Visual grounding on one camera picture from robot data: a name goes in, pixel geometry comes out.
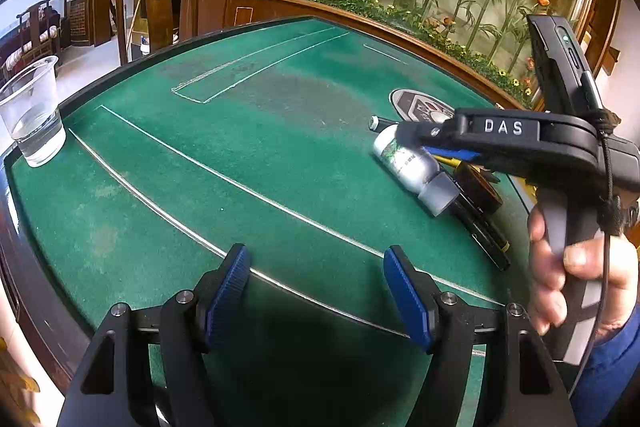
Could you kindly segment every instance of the screw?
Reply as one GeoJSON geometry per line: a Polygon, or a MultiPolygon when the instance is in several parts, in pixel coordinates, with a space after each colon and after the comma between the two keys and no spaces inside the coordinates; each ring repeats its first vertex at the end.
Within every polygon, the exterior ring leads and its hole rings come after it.
{"type": "Polygon", "coordinates": [[[124,302],[119,302],[111,307],[111,315],[114,317],[120,317],[127,312],[127,305],[124,302]]]}
{"type": "Polygon", "coordinates": [[[458,296],[452,292],[444,292],[440,294],[440,300],[446,305],[453,306],[458,302],[458,296]]]}
{"type": "Polygon", "coordinates": [[[175,300],[180,304],[187,304],[193,300],[193,292],[191,290],[182,290],[175,296],[175,300]]]}
{"type": "Polygon", "coordinates": [[[507,304],[507,311],[514,317],[522,317],[524,315],[524,308],[516,302],[507,304]]]}

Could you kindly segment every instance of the human hand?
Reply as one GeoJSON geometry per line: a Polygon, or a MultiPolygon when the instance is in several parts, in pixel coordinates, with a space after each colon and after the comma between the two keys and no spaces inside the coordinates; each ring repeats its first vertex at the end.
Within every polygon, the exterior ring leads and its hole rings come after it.
{"type": "MultiPolygon", "coordinates": [[[[551,324],[558,327],[566,318],[562,287],[566,274],[580,279],[602,276],[604,236],[566,247],[560,259],[545,239],[545,220],[538,208],[529,216],[529,269],[533,277],[529,317],[533,327],[544,335],[551,324]]],[[[638,254],[623,235],[611,237],[609,248],[609,290],[596,339],[604,340],[626,324],[636,305],[638,293],[638,254]]]]}

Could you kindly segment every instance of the black table edge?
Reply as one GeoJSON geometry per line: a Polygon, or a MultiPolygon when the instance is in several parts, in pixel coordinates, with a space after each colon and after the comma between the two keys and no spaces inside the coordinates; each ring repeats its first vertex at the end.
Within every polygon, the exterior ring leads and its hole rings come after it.
{"type": "MultiPolygon", "coordinates": [[[[88,84],[60,105],[60,113],[65,118],[110,87],[188,50],[256,29],[303,20],[323,19],[314,16],[299,16],[257,22],[179,42],[167,49],[116,68],[111,73],[88,84]]],[[[409,53],[421,62],[460,82],[447,71],[400,46],[339,23],[323,21],[383,42],[403,53],[409,53]]],[[[480,92],[476,91],[476,93],[487,99],[480,92]]],[[[89,345],[93,329],[84,317],[75,312],[76,306],[64,293],[63,285],[56,281],[47,266],[45,258],[33,238],[19,194],[16,190],[12,190],[14,184],[10,170],[20,156],[20,150],[14,144],[1,156],[0,278],[18,325],[31,349],[57,388],[62,394],[65,394],[84,351],[89,345]]]]}

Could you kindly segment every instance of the cable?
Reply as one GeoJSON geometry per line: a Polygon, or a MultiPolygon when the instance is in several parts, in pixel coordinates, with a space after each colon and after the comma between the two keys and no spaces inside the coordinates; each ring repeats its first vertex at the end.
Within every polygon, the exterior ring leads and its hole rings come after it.
{"type": "Polygon", "coordinates": [[[569,398],[572,397],[578,381],[582,376],[582,372],[586,367],[587,361],[591,355],[591,349],[596,339],[596,332],[598,326],[602,320],[602,313],[607,302],[607,292],[609,290],[609,259],[610,259],[610,244],[611,235],[615,233],[620,235],[622,231],[622,210],[620,209],[620,198],[613,194],[613,172],[611,169],[611,155],[609,152],[609,142],[607,141],[607,135],[613,132],[613,127],[607,118],[606,113],[603,110],[596,110],[591,112],[585,117],[585,120],[589,121],[598,133],[598,139],[602,144],[602,154],[604,156],[604,169],[605,176],[607,177],[607,199],[603,201],[600,210],[598,212],[598,225],[604,232],[604,251],[602,258],[602,289],[600,292],[600,302],[598,303],[598,309],[596,311],[595,322],[593,323],[593,329],[587,343],[582,360],[580,361],[580,367],[578,368],[578,374],[575,377],[574,384],[569,391],[569,398]]]}

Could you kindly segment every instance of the clear plastic cup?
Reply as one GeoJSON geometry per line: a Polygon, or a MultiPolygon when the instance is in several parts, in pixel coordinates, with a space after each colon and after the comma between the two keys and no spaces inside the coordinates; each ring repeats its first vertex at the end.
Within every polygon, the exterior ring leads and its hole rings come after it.
{"type": "Polygon", "coordinates": [[[53,69],[57,61],[41,58],[0,88],[0,116],[31,167],[52,159],[66,138],[53,69]]]}

